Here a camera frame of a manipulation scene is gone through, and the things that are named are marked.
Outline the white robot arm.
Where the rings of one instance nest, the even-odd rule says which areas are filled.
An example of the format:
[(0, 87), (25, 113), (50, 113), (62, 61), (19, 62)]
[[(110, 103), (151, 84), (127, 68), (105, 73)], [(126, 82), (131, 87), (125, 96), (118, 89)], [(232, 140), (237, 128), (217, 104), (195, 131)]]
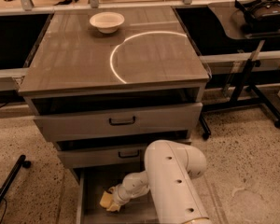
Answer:
[(150, 194), (160, 224), (213, 224), (191, 180), (203, 175), (206, 157), (196, 147), (157, 140), (145, 152), (145, 170), (126, 175), (105, 191), (100, 205), (116, 212)]

